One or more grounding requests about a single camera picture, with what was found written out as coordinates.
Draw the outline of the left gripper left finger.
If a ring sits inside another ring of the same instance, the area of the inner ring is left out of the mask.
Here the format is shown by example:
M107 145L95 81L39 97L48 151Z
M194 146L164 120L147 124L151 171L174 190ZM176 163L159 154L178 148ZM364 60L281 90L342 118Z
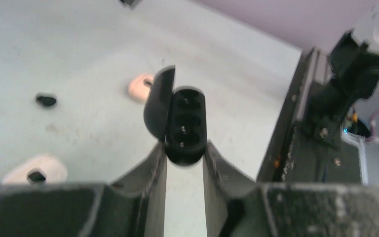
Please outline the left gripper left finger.
M161 237L164 145L105 183L0 185L0 237Z

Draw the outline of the black earbud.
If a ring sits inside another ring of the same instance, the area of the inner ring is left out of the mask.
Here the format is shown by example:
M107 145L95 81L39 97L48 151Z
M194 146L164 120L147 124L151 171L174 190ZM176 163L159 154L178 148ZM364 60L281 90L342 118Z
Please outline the black earbud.
M57 104L57 98L52 94L39 93L36 95L35 100L40 106L44 108L50 108Z

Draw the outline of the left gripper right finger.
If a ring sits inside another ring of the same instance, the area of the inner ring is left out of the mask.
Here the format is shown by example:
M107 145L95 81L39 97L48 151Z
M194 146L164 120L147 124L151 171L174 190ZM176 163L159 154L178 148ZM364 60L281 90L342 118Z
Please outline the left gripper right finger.
M255 182L212 142L203 159L209 237L379 237L379 189Z

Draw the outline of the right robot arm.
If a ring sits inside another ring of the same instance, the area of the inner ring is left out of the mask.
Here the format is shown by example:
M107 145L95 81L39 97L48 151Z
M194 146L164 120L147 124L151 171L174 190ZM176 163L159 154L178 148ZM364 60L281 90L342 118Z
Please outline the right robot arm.
M305 134L336 148L352 105L370 98L379 83L379 2L344 33L329 54L331 79L312 95L302 118Z

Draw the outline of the black earbud charging case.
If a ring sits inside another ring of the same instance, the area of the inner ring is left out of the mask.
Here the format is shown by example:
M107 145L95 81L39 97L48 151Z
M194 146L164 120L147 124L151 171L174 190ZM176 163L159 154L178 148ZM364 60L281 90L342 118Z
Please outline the black earbud charging case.
M196 87L174 88L175 72L168 66L154 76L143 118L169 160L186 167L197 163L207 146L206 99Z

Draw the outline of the white earbud charging case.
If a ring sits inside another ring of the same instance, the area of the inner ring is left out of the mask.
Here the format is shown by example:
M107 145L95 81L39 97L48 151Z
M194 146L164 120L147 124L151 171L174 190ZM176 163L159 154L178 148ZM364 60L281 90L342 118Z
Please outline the white earbud charging case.
M40 155L19 164L6 174L3 184L47 184L66 181L67 168L52 155Z

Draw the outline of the beige earbud charging case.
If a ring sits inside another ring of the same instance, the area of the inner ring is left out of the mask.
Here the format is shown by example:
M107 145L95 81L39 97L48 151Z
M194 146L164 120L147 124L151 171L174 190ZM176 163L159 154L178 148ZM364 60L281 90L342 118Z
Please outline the beige earbud charging case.
M141 103L145 103L151 91L154 75L141 74L134 78L128 85L129 96Z

